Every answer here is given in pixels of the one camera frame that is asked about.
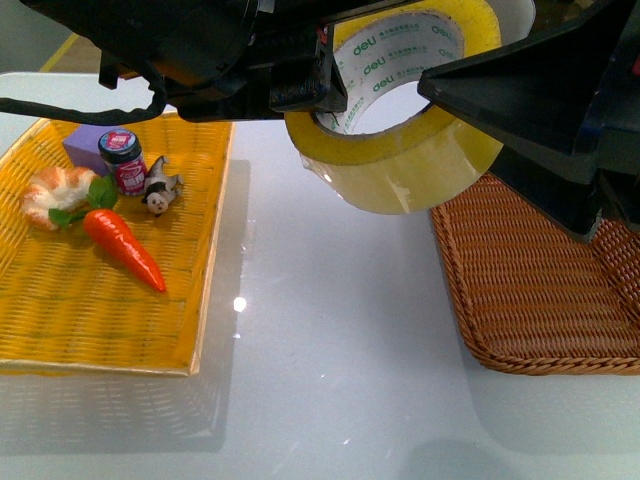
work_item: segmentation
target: purple block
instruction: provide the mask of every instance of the purple block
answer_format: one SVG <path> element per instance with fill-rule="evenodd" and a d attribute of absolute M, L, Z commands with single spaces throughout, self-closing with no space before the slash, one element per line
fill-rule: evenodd
<path fill-rule="evenodd" d="M 98 140 L 100 137 L 118 127 L 97 127 L 95 125 L 80 125 L 64 139 L 62 145 L 67 155 L 76 167 L 87 167 L 100 176 L 109 173 L 109 169 L 100 156 Z"/>

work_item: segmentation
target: carrot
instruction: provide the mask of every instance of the carrot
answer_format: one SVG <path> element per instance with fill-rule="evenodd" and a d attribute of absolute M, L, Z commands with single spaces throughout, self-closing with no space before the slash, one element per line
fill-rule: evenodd
<path fill-rule="evenodd" d="M 91 210 L 82 221 L 82 227 L 95 243 L 122 263 L 143 282 L 159 292 L 167 290 L 162 272 L 125 221 L 113 210 Z"/>

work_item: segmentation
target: tape roll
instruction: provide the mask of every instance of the tape roll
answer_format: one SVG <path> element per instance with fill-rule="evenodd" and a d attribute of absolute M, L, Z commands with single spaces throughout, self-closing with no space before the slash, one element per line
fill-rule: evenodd
<path fill-rule="evenodd" d="M 375 134 L 351 135 L 364 111 L 423 70 L 500 46 L 484 0 L 424 0 L 341 23 L 336 61 L 349 94 L 343 114 L 285 115 L 305 166 L 363 210 L 408 213 L 461 193 L 502 145 L 436 106 Z"/>

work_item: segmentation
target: wicker tray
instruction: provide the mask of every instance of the wicker tray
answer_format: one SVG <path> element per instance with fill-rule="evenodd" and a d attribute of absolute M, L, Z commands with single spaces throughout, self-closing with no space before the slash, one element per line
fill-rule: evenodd
<path fill-rule="evenodd" d="M 570 241 L 497 179 L 432 210 L 460 332 L 482 365 L 640 374 L 640 238 L 604 222 Z"/>
<path fill-rule="evenodd" d="M 115 210 L 163 271 L 158 294 L 94 246 L 82 228 L 45 232 L 19 212 L 31 175 L 68 166 L 77 125 L 40 120 L 0 159 L 0 371 L 117 371 L 186 376 L 199 368 L 231 124 L 176 114 L 128 126 L 148 164 L 167 155 L 184 196 L 155 218 L 140 198 Z"/>

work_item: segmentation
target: table surface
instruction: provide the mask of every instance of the table surface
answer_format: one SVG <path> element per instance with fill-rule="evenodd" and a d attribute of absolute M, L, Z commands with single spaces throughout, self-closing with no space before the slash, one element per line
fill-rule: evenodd
<path fill-rule="evenodd" d="M 3 75 L 0 92 L 150 97 L 91 75 Z M 33 121 L 0 115 L 0 150 Z M 640 478 L 640 379 L 482 368 L 428 213 L 344 203 L 282 122 L 237 124 L 210 301 L 195 377 L 0 377 L 0 478 Z"/>

